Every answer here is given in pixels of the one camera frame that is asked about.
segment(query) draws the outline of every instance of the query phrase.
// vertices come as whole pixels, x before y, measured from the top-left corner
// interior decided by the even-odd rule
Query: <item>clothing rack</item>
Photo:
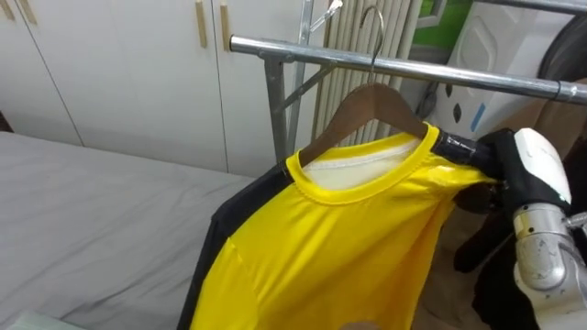
[[[451,83],[458,86],[479,88],[484,90],[520,94],[551,99],[576,105],[587,105],[587,85],[573,82],[556,82],[537,78],[489,73],[467,69],[450,68],[444,65],[419,62],[414,60],[397,60],[378,58],[371,67],[371,55],[350,51],[325,49],[307,45],[309,37],[308,22],[311,19],[311,4],[305,3],[300,30],[300,43],[272,40],[265,38],[246,38],[232,36],[230,50],[260,57],[265,62],[265,78],[269,95],[271,129],[275,147],[275,157],[283,160],[294,153],[294,144],[299,111],[299,99],[310,88],[326,77],[335,68],[396,75],[400,77]],[[542,9],[551,12],[585,15],[587,1],[552,1],[552,0],[477,0],[497,5],[516,6],[523,8]],[[296,67],[296,88],[285,97],[283,84],[283,64],[290,62],[313,63],[321,65],[321,69],[300,84],[300,75],[304,65]],[[285,109],[294,104],[289,134]]]

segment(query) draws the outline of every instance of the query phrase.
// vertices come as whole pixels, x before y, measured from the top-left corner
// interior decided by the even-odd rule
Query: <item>white cabinet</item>
[[[31,34],[86,147],[227,170],[216,48],[200,46],[194,1],[28,3]]]
[[[0,0],[0,111],[18,133],[80,145],[13,0]]]
[[[228,169],[236,174],[259,176],[275,164],[263,61],[255,56],[224,51],[220,8],[226,6],[227,9],[230,29],[227,34],[297,42],[303,0],[212,1]],[[313,21],[324,14],[327,7],[327,0],[315,0]],[[324,27],[321,27],[312,35],[310,43],[321,46],[323,39]],[[305,78],[316,70],[316,66],[306,66]],[[293,73],[294,66],[286,64],[286,96],[292,90]],[[310,139],[315,101],[316,88],[302,98],[297,139],[300,146],[307,144]]]
[[[17,132],[250,176],[275,163],[263,61],[226,51],[223,36],[296,42],[308,0],[3,1],[16,20],[0,20],[0,107]],[[327,6],[315,0],[313,20]],[[298,146],[315,96],[303,99]]]

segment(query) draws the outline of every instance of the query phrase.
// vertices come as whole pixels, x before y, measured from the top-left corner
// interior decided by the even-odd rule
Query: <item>white plastic object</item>
[[[570,204],[567,175],[552,144],[532,128],[520,129],[514,139],[526,171],[549,185]]]
[[[447,65],[536,77],[550,44],[570,19],[534,9],[473,3]],[[525,96],[441,83],[436,109],[427,120],[450,133],[479,138],[528,101]]]

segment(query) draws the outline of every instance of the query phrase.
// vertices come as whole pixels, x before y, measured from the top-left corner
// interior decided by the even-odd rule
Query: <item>gray bed sheet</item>
[[[210,216],[251,181],[0,133],[0,329],[174,329]]]

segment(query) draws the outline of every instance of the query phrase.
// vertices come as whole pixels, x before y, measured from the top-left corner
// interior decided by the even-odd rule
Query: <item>white robot part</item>
[[[520,129],[514,138],[526,171],[545,182],[570,204],[567,176],[552,144],[532,128]]]

